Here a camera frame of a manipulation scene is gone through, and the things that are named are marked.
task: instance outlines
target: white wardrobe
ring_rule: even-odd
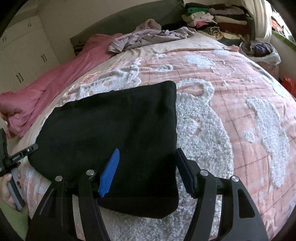
[[[25,88],[59,66],[38,16],[7,28],[0,39],[0,93]]]

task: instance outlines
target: green sleeve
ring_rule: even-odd
[[[29,228],[28,207],[25,206],[18,212],[0,199],[0,209],[16,233],[25,240]]]

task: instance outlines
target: mattress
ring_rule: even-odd
[[[121,78],[126,67],[133,78]],[[118,54],[66,88],[38,117],[14,148],[33,144],[57,106],[90,95],[172,80],[177,85],[177,147],[215,176],[237,175],[253,198],[271,239],[295,206],[296,104],[264,69],[225,45],[194,37]],[[25,158],[22,191],[32,218],[50,182]],[[196,200],[176,172],[178,209],[162,220],[139,218],[101,208],[111,240],[183,240]],[[77,236],[84,239],[77,198]],[[218,232],[221,197],[216,200],[212,237]]]

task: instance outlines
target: green folded clothing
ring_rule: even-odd
[[[187,9],[187,16],[190,16],[191,14],[195,13],[195,12],[205,12],[207,13],[209,11],[208,8],[200,8],[200,7],[190,7]]]

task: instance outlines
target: hand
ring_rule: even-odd
[[[17,173],[17,177],[19,179],[22,177],[19,172]],[[13,201],[13,198],[10,195],[10,192],[8,191],[8,187],[7,187],[7,184],[10,182],[11,178],[12,178],[11,173],[7,173],[3,176],[0,184],[0,187],[1,187],[0,198],[2,198],[4,202],[6,202],[9,206],[16,208],[15,202]]]

